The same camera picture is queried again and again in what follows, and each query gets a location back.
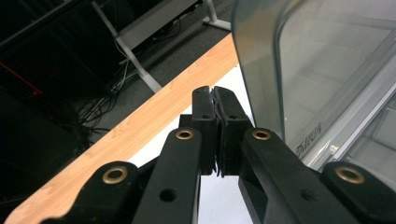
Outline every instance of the white table surface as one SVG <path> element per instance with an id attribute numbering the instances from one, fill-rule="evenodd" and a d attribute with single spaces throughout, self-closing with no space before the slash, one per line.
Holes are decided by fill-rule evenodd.
<path id="1" fill-rule="evenodd" d="M 253 120 L 248 95 L 239 65 L 226 74 L 215 86 L 233 91 L 250 120 Z M 183 114 L 191 114 L 189 106 Z M 178 118 L 158 133 L 141 148 L 128 162 L 142 166 L 159 156 L 166 136 L 178 127 Z M 203 175 L 199 202 L 198 223 L 252 223 L 238 187 L 238 176 L 217 177 Z"/>

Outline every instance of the wooden tabletop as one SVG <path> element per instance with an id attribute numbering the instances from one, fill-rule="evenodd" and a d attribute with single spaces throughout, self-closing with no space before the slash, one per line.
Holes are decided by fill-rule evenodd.
<path id="1" fill-rule="evenodd" d="M 67 213 L 95 170 L 111 161 L 128 161 L 191 104 L 194 89 L 213 86 L 237 63 L 232 36 L 227 35 L 18 206 L 6 223 L 39 223 Z"/>

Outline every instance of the dark floor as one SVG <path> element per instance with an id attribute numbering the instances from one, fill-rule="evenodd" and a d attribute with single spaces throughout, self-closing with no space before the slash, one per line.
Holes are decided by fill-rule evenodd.
<path id="1" fill-rule="evenodd" d="M 220 20 L 231 21 L 233 2 L 234 0 L 213 1 Z M 169 38 L 165 37 L 164 41 L 156 43 L 149 49 L 144 49 L 143 53 L 138 56 L 146 70 L 162 86 L 165 86 L 230 33 L 203 24 L 202 19 L 206 16 L 206 5 L 197 6 L 193 12 L 186 14 L 175 24 L 175 27 L 167 34 Z M 135 73 L 135 70 L 129 69 L 127 77 L 130 78 L 126 79 L 123 84 L 114 108 L 101 118 L 87 123 L 88 126 L 95 123 L 94 126 L 99 128 L 90 136 L 93 143 L 106 134 L 106 131 L 100 129 L 114 128 L 154 94 Z M 106 110 L 108 104 L 114 102 L 115 99 L 111 102 L 107 101 L 102 108 Z"/>

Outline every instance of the brass insert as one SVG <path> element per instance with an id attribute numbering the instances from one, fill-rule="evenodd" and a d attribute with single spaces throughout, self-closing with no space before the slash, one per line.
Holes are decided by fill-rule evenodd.
<path id="1" fill-rule="evenodd" d="M 128 171 L 125 166 L 116 166 L 106 171 L 102 180 L 107 184 L 118 184 L 124 180 L 127 175 Z"/>
<path id="2" fill-rule="evenodd" d="M 194 137 L 194 133 L 190 130 L 181 130 L 176 133 L 176 137 L 181 140 L 189 140 Z"/>
<path id="3" fill-rule="evenodd" d="M 335 169 L 335 173 L 343 180 L 352 184 L 362 184 L 364 183 L 364 175 L 354 168 L 347 166 L 340 166 Z"/>
<path id="4" fill-rule="evenodd" d="M 259 140 L 268 140 L 271 138 L 271 134 L 265 130 L 258 130 L 253 132 L 253 137 Z"/>

